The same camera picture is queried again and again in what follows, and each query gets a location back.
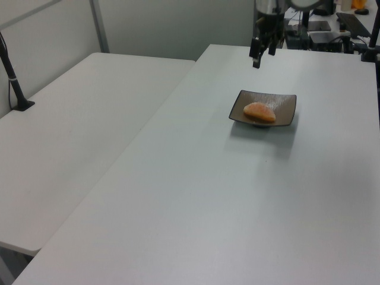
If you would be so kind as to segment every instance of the wall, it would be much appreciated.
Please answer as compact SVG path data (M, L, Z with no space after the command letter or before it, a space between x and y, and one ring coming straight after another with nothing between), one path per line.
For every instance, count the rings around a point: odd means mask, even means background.
M89 0L62 0L1 33L26 98L100 51ZM7 78L0 65L0 117L9 112Z
M251 44L254 0L96 0L112 53L197 60Z

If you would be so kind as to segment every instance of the bread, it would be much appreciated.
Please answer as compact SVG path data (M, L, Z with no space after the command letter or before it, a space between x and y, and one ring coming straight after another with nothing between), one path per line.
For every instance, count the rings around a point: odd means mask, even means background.
M244 114L261 119L266 122L274 122L276 115L273 110L266 104L255 102L244 107Z

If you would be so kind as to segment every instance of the white table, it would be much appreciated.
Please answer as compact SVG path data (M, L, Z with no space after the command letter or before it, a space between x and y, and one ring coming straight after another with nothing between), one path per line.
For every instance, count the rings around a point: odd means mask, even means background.
M248 53L210 46L14 285L377 284L374 64ZM297 94L293 123L229 120L241 89Z
M95 53L0 120L0 246L35 255L193 66Z

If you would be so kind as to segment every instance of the orange object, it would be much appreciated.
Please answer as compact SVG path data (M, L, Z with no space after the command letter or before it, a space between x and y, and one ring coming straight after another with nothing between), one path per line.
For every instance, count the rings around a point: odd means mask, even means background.
M355 9L363 9L367 0L352 0L352 8Z
M244 107L243 113L267 122L274 122L276 115L266 104L255 102Z

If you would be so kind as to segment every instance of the plate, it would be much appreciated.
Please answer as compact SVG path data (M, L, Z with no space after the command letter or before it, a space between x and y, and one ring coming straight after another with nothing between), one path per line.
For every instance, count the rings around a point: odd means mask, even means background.
M253 102L261 102L272 108L275 114L274 122L265 122L243 113L246 105ZM296 95L266 94L251 91L240 91L235 104L232 107L229 118L236 122L251 124L258 127L289 126L292 123L296 111Z

